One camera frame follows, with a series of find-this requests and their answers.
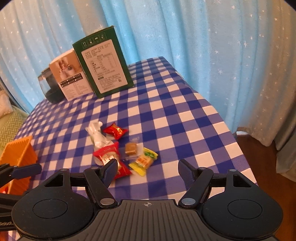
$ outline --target green box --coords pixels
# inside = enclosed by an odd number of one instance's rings
[[[98,98],[133,87],[114,26],[77,41],[73,48]]]

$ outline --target cardboard box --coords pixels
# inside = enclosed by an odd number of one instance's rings
[[[67,100],[93,92],[74,49],[55,58],[49,68]]]
[[[114,26],[77,41],[73,47],[98,98],[133,87]]]

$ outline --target wooden floor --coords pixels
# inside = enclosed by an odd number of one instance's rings
[[[296,182],[276,173],[275,143],[265,147],[251,136],[238,136],[237,142],[261,187],[275,199],[284,212],[276,233],[280,241],[296,241]]]

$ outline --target red candy wrapper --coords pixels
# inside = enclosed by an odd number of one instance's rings
[[[119,140],[125,133],[128,132],[128,129],[120,128],[114,122],[112,125],[105,128],[103,132],[113,135],[115,140]]]
[[[117,160],[118,171],[114,179],[129,176],[131,174],[131,171],[127,168],[127,166],[120,161],[118,142],[98,149],[94,152],[94,156],[99,158],[104,165],[113,158]]]

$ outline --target blue and white tablecloth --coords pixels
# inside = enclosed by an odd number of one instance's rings
[[[237,169],[255,178],[233,135],[215,108],[191,89],[163,57],[129,66],[135,86],[102,99],[89,94],[72,101],[40,102],[16,139],[33,136],[32,146],[42,173],[31,181],[36,187],[61,168],[83,172],[95,166],[93,145],[85,127],[100,120],[102,128],[116,122],[129,129],[119,140],[120,152],[134,137],[159,154],[147,175],[133,171],[114,181],[110,192],[121,199],[180,199],[185,185],[178,175],[178,160],[195,167],[226,173]],[[73,188],[85,195],[83,188]]]

